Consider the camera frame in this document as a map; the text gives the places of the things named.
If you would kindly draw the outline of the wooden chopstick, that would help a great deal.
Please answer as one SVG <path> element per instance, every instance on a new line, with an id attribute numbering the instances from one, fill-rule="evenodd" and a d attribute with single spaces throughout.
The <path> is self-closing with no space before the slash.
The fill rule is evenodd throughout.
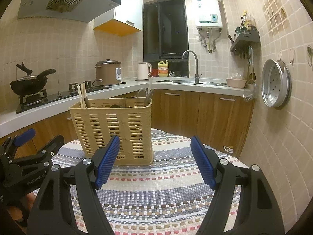
<path id="1" fill-rule="evenodd" d="M 82 93 L 82 101 L 83 101 L 83 104 L 84 104 L 84 108 L 87 108 L 86 101 L 85 101 L 85 98 L 86 98 L 86 88 L 85 88 L 85 84 L 84 83 L 82 83 L 81 93 Z"/>
<path id="2" fill-rule="evenodd" d="M 77 92 L 78 92 L 81 108 L 84 109 L 85 105 L 84 105 L 83 96 L 82 96 L 82 92 L 81 92 L 81 87 L 80 86 L 81 86 L 80 84 L 77 85 Z"/>

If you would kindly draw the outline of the hanging ladle utensils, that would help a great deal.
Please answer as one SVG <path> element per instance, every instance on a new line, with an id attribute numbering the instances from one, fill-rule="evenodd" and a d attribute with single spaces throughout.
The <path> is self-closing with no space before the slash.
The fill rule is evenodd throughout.
<path id="1" fill-rule="evenodd" d="M 251 46 L 248 48 L 248 70 L 247 70 L 247 80 L 244 88 L 243 98 L 244 101 L 249 102 L 252 101 L 257 92 L 256 86 L 256 75 L 254 72 L 254 50 Z"/>

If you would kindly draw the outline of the white countertop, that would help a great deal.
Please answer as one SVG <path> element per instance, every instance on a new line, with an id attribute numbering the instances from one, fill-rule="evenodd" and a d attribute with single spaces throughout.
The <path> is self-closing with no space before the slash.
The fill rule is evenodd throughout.
<path id="1" fill-rule="evenodd" d="M 213 94 L 223 94 L 228 96 L 239 96 L 242 97 L 244 90 L 232 87 L 214 87 L 206 85 L 193 85 L 193 84 L 173 84 L 173 83 L 158 83 L 161 80 L 192 80 L 192 78 L 165 78 L 156 77 L 153 79 L 152 88 L 161 90 L 175 90 L 175 91 L 191 91 L 191 92 L 203 92 L 203 93 L 213 93 Z M 224 82 L 226 80 L 219 79 L 201 79 L 200 81 L 210 81 L 210 82 Z M 125 84 L 114 85 L 112 88 L 99 90 L 95 92 L 90 92 L 87 97 L 90 99 L 104 99 L 111 98 L 115 96 L 120 96 L 122 94 L 136 92 L 140 88 L 148 87 L 148 80 L 143 81 L 127 81 Z M 69 111 L 71 105 L 79 102 L 79 97 L 74 96 L 66 98 L 63 100 L 58 100 L 52 103 L 48 103 L 30 110 L 16 114 L 15 110 L 6 110 L 1 112 L 1 137 L 7 136 L 19 129 L 22 129 L 28 125 L 34 124 L 46 118 L 52 117 L 54 115 L 61 114 L 63 112 Z"/>

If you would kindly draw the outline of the black gas stove top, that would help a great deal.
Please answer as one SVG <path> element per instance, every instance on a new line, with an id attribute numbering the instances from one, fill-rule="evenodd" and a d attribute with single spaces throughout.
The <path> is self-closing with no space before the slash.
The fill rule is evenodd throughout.
<path id="1" fill-rule="evenodd" d="M 84 81 L 82 84 L 86 88 L 86 93 L 95 92 L 99 90 L 105 90 L 112 88 L 111 85 L 101 85 L 102 80 L 96 80 L 94 82 Z M 48 103 L 52 103 L 58 100 L 63 100 L 66 98 L 78 96 L 78 83 L 70 83 L 68 85 L 69 89 L 63 92 L 57 92 L 56 94 L 48 95 L 45 89 L 42 89 L 36 94 L 31 94 L 28 96 L 20 96 L 20 104 L 17 106 L 16 114 L 36 108 Z"/>

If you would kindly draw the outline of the black wok with lid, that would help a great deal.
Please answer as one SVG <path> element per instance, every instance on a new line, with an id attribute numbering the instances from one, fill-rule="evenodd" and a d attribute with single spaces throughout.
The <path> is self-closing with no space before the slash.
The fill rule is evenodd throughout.
<path id="1" fill-rule="evenodd" d="M 45 87 L 47 76 L 56 73 L 55 69 L 47 69 L 39 75 L 32 75 L 33 70 L 26 68 L 23 62 L 17 64 L 16 67 L 26 73 L 26 76 L 10 83 L 12 91 L 18 96 L 37 94 Z"/>

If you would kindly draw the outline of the round metal steamer tray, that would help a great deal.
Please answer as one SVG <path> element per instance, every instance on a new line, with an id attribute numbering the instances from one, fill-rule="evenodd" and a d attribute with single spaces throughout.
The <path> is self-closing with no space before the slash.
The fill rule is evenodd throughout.
<path id="1" fill-rule="evenodd" d="M 267 60 L 262 71 L 262 98 L 268 107 L 282 109 L 288 103 L 292 92 L 292 80 L 286 64 Z"/>

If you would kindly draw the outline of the beige bowl on counter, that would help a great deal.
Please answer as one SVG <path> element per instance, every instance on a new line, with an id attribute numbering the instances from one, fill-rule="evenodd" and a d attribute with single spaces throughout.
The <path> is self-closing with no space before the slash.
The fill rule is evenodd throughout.
<path id="1" fill-rule="evenodd" d="M 232 88 L 243 89 L 246 85 L 246 80 L 243 79 L 226 78 L 226 82 L 227 86 Z"/>

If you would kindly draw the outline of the brown rice cooker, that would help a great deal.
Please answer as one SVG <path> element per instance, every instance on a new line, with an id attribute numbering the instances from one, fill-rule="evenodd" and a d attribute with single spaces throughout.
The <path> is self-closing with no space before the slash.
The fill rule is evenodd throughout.
<path id="1" fill-rule="evenodd" d="M 95 65 L 95 70 L 99 85 L 121 84 L 121 62 L 116 60 L 99 61 Z"/>

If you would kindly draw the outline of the steel sink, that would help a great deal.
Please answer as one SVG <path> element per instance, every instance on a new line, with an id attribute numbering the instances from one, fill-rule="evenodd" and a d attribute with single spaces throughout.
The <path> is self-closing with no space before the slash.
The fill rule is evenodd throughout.
<path id="1" fill-rule="evenodd" d="M 192 80 L 161 80 L 158 83 L 173 83 L 173 84 L 193 84 L 196 85 L 195 81 Z M 210 82 L 210 81 L 199 81 L 198 85 L 214 86 L 214 87 L 226 87 L 227 84 L 224 82 Z"/>

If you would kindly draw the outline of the metal scissors in basket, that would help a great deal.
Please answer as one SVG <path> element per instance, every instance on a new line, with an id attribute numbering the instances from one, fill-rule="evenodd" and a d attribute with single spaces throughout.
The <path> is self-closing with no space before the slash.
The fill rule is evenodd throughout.
<path id="1" fill-rule="evenodd" d="M 144 107 L 148 106 L 151 102 L 154 94 L 154 89 L 147 90 L 145 88 L 140 88 L 139 91 L 136 94 L 136 98 L 144 98 Z"/>

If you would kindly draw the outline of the white electric kettle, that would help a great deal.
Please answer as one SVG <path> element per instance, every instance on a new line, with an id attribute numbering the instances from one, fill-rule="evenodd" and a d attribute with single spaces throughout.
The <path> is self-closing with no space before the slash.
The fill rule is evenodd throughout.
<path id="1" fill-rule="evenodd" d="M 148 80 L 152 74 L 152 65 L 150 63 L 139 63 L 137 65 L 137 79 Z"/>

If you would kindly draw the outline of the grey range hood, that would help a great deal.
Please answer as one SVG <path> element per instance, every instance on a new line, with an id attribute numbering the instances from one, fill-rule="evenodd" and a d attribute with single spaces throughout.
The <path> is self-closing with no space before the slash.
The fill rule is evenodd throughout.
<path id="1" fill-rule="evenodd" d="M 121 0 L 21 0 L 18 19 L 59 18 L 89 23 Z"/>

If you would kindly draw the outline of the dark window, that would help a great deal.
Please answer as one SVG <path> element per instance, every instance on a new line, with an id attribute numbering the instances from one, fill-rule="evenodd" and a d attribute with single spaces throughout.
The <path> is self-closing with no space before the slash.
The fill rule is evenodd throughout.
<path id="1" fill-rule="evenodd" d="M 144 4 L 143 61 L 153 68 L 167 62 L 176 77 L 189 75 L 185 0 L 156 0 Z"/>

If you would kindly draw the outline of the black wall spice shelf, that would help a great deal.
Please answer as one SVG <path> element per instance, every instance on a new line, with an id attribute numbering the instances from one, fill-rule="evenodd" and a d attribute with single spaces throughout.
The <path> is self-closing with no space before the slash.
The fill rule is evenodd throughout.
<path id="1" fill-rule="evenodd" d="M 250 31 L 248 34 L 241 33 L 230 47 L 230 51 L 235 55 L 245 56 L 248 54 L 248 48 L 253 43 L 260 43 L 258 31 Z"/>

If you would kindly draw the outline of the white orange wall cabinet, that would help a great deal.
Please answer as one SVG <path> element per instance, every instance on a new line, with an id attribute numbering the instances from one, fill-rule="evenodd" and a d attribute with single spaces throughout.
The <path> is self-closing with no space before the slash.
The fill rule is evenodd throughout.
<path id="1" fill-rule="evenodd" d="M 118 36 L 143 30 L 143 0 L 121 0 L 117 7 L 94 19 L 93 28 Z"/>

